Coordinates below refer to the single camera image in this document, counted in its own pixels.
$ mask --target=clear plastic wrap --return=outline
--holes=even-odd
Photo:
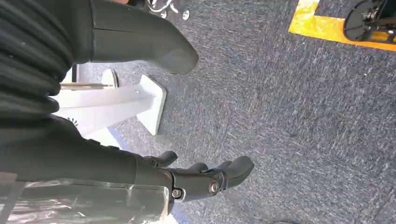
[[[344,36],[344,20],[327,16],[315,15],[320,0],[299,0],[289,32],[329,41],[354,44],[370,48],[396,51],[396,45],[375,42],[353,42]]]
[[[0,223],[162,223],[168,200],[168,189],[159,186],[73,179],[19,182],[0,173]]]

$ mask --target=gray carpet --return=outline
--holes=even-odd
[[[80,81],[114,68],[121,85],[149,74],[166,87],[158,136],[136,119],[116,126],[130,150],[174,150],[179,167],[252,157],[241,186],[181,205],[191,223],[396,223],[396,54],[288,33],[297,2],[176,1],[191,18],[169,19],[200,55],[186,76],[81,67]],[[317,14],[345,17],[354,3],[321,0]]]

